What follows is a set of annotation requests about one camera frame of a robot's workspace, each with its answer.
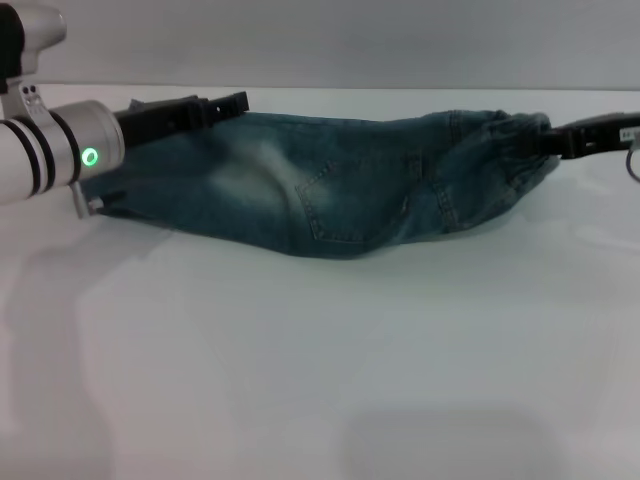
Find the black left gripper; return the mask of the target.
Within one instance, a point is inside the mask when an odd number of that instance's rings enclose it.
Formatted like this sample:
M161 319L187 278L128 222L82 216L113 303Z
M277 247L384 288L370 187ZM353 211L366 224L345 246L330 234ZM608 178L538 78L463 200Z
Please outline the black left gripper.
M198 130L208 118L234 118L249 111L245 91L218 99L190 96L159 102L134 102L115 113L127 149Z

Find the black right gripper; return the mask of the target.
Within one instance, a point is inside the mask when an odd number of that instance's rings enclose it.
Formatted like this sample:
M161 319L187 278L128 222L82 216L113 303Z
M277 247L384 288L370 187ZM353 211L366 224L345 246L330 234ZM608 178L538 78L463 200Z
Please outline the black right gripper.
M518 133L521 158L590 156L628 150L639 134L639 113L612 113L591 117L558 129L536 126Z

